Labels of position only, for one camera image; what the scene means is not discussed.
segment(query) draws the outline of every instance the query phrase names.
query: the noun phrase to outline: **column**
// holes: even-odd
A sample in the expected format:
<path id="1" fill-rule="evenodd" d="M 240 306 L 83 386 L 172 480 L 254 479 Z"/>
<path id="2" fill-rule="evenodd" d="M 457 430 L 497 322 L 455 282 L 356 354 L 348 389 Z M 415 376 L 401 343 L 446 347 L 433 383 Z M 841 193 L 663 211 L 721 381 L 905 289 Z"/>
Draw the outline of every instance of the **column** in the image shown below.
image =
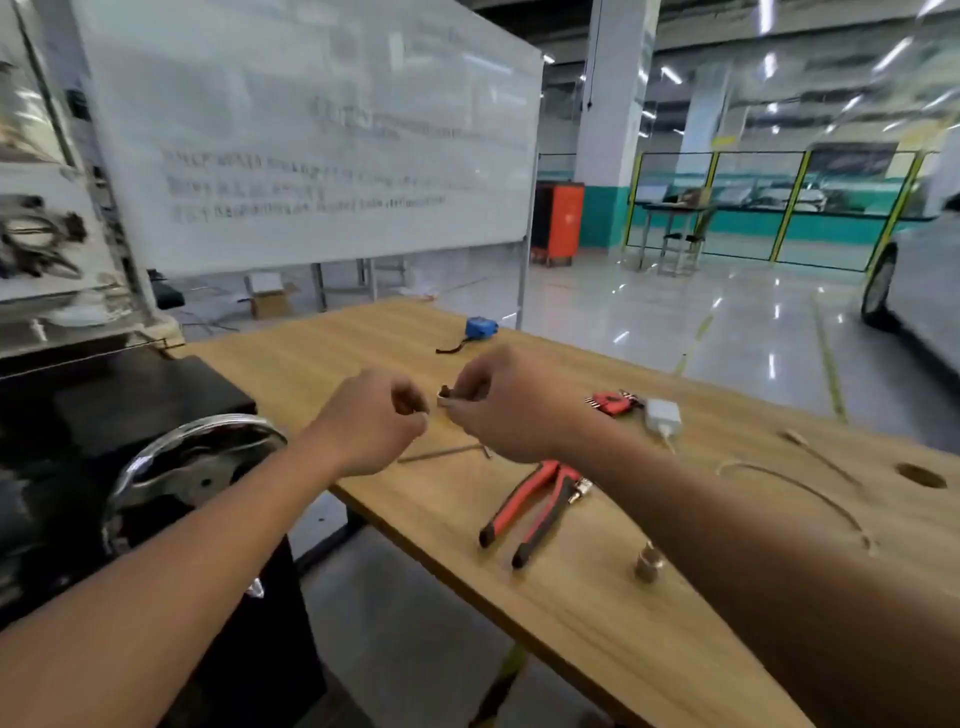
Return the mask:
<path id="1" fill-rule="evenodd" d="M 684 141 L 680 145 L 681 156 L 677 160 L 678 174 L 706 175 L 710 159 L 701 155 L 713 151 L 713 139 L 720 131 L 727 110 L 730 76 L 729 63 L 705 63 L 697 67 L 690 109 L 686 113 Z M 701 184 L 702 180 L 691 179 L 689 182 L 692 187 Z"/>
<path id="2" fill-rule="evenodd" d="M 574 180 L 586 187 L 580 244 L 620 244 L 660 0 L 593 0 Z"/>

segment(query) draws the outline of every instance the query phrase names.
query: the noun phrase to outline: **pliers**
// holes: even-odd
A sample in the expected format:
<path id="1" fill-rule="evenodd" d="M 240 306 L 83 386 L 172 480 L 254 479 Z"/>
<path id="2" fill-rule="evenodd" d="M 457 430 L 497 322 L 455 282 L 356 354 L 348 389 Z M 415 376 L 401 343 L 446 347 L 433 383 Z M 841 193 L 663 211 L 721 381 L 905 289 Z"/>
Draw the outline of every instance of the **pliers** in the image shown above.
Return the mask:
<path id="1" fill-rule="evenodd" d="M 490 546 L 510 525 L 523 503 L 536 491 L 547 486 L 552 486 L 552 492 L 537 522 L 514 554 L 511 562 L 514 569 L 522 569 L 526 566 L 537 544 L 560 519 L 566 507 L 585 496 L 593 487 L 593 483 L 557 460 L 544 460 L 536 470 L 520 481 L 514 491 L 503 501 L 500 510 L 480 531 L 480 546 L 483 548 Z"/>
<path id="2" fill-rule="evenodd" d="M 643 400 L 637 395 L 622 389 L 619 392 L 594 392 L 589 397 L 584 397 L 584 402 L 611 417 L 618 417 L 643 406 Z"/>

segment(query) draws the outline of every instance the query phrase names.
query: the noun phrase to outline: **wooden tabletop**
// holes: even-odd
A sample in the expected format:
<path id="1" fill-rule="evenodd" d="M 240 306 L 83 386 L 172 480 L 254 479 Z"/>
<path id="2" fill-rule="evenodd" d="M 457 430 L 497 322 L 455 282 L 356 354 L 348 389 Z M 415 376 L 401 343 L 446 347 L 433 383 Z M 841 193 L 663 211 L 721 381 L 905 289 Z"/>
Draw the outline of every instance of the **wooden tabletop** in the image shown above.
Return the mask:
<path id="1" fill-rule="evenodd" d="M 264 416 L 295 433 L 341 379 L 365 366 L 406 372 L 429 393 L 452 383 L 466 361 L 493 346 L 476 343 L 457 355 L 434 354 L 459 342 L 463 326 L 463 317 L 430 303 L 390 299 L 175 352 L 201 356 L 254 397 Z M 501 330 L 496 340 L 536 350 L 584 394 L 624 388 L 678 402 L 684 432 L 677 449 L 684 461 L 712 471 L 731 458 L 749 460 L 815 485 L 876 535 L 878 559 L 960 595 L 960 458 L 528 334 Z M 646 436 L 638 420 L 627 418 L 622 426 Z M 778 438 L 785 427 L 862 479 L 874 502 L 865 503 L 839 475 Z M 435 413 L 408 454 L 469 442 Z M 939 473 L 948 487 L 917 485 L 895 471 L 898 463 Z M 481 550 L 480 528 L 529 472 L 529 466 L 499 457 L 488 461 L 474 451 L 393 465 L 373 477 L 347 480 L 335 493 L 622 722 L 642 718 L 670 728 L 809 725 L 675 570 L 667 565 L 653 586 L 634 578 L 644 537 L 596 489 L 564 514 L 524 571 L 514 572 L 510 560 L 534 512 L 497 546 Z M 843 519 L 800 489 L 761 473 L 725 478 L 729 487 L 806 520 L 841 547 L 861 548 Z"/>

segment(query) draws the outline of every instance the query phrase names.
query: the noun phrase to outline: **car tire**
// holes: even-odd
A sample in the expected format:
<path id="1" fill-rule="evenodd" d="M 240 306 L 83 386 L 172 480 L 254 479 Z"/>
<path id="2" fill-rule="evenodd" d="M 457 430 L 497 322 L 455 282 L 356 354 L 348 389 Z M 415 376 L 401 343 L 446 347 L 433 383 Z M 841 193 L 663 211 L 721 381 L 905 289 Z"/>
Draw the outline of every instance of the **car tire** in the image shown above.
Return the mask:
<path id="1" fill-rule="evenodd" d="M 867 326 L 878 328 L 881 331 L 895 331 L 900 322 L 887 308 L 887 296 L 890 294 L 890 283 L 897 270 L 897 248 L 888 246 L 880 254 L 876 262 L 874 274 L 870 276 L 863 291 L 863 302 L 860 304 L 860 318 Z"/>

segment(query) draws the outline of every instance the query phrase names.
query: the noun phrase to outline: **white charger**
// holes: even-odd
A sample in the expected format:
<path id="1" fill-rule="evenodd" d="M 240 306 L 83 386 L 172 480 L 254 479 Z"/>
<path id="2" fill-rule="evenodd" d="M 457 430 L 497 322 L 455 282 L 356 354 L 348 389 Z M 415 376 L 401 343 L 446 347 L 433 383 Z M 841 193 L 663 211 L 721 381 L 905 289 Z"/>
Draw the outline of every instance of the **white charger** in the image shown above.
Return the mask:
<path id="1" fill-rule="evenodd" d="M 663 438 L 663 442 L 672 450 L 671 440 L 684 428 L 680 406 L 670 400 L 647 400 L 643 409 L 647 429 Z"/>

